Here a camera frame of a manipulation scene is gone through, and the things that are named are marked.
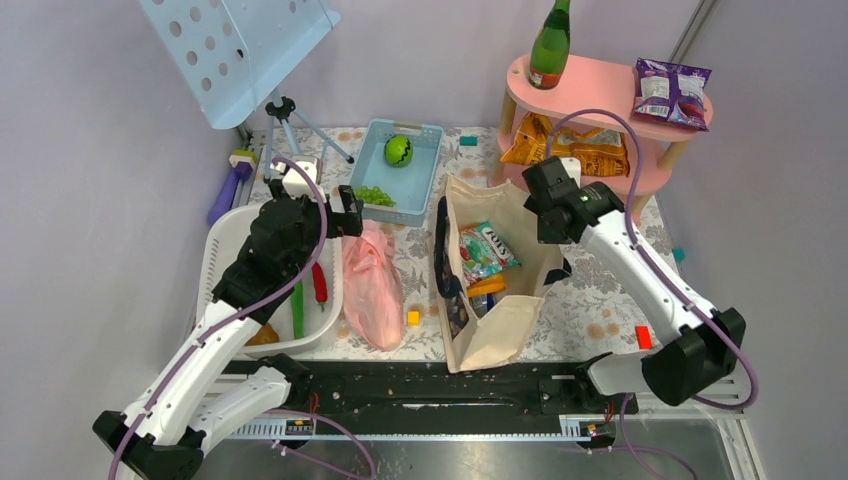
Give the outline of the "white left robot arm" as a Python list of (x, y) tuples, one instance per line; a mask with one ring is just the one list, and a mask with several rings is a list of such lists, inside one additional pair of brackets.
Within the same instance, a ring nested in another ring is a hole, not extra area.
[(113, 454), (108, 478), (189, 479), (207, 453), (248, 421), (307, 404), (312, 372), (285, 353), (261, 358), (239, 386), (208, 406), (201, 402), (311, 273), (327, 241), (362, 233), (362, 200), (349, 185), (338, 192), (339, 211), (324, 195), (296, 196), (288, 187), (259, 206), (203, 315), (165, 369), (123, 411), (106, 410), (95, 420), (94, 433)]

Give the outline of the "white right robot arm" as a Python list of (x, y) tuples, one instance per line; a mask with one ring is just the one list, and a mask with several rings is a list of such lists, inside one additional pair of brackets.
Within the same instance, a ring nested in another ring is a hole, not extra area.
[(597, 412), (613, 395), (648, 390), (670, 406), (704, 402), (702, 391), (750, 362), (741, 352), (746, 322), (734, 308), (720, 311), (697, 294), (636, 230), (620, 198), (602, 182), (581, 187), (562, 158), (522, 174), (527, 210), (546, 244), (576, 243), (617, 278), (646, 316), (658, 347), (603, 354), (584, 363), (575, 402)]

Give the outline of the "beige floral canvas tote bag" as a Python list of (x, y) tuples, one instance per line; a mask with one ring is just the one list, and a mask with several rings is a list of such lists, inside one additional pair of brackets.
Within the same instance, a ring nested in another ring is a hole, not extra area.
[(517, 360), (547, 293), (571, 274), (557, 246), (538, 242), (527, 198), (510, 183), (482, 188), (447, 178), (435, 214), (433, 272), (452, 373)]

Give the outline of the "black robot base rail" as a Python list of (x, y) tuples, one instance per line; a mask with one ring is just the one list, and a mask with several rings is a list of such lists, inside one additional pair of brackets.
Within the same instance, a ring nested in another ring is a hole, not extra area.
[(453, 374), (443, 362), (304, 361), (311, 373), (284, 407), (314, 412), (357, 436), (532, 438), (571, 436), (567, 423), (607, 426), (635, 414), (603, 396), (579, 363), (515, 363)]

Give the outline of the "pink plastic grocery bag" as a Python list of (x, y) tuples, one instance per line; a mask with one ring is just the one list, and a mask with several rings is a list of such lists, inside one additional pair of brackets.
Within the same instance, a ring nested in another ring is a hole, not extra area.
[(394, 256), (394, 238), (373, 220), (363, 222), (360, 236), (342, 242), (344, 318), (381, 351), (398, 348), (404, 336), (404, 299)]

